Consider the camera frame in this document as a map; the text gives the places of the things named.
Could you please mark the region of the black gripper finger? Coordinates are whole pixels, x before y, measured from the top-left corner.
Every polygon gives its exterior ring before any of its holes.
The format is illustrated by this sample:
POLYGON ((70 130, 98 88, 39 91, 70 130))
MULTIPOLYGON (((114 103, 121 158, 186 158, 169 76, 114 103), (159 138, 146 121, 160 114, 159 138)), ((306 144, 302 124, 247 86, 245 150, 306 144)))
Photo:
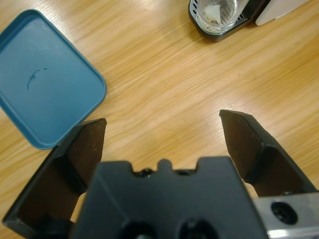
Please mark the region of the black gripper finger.
POLYGON ((249 114, 220 110, 227 150, 259 197, 314 193, 316 187, 281 145, 249 114))
POLYGON ((76 125, 55 146, 2 220, 17 234, 69 234, 71 216, 101 161, 107 121, 76 125))

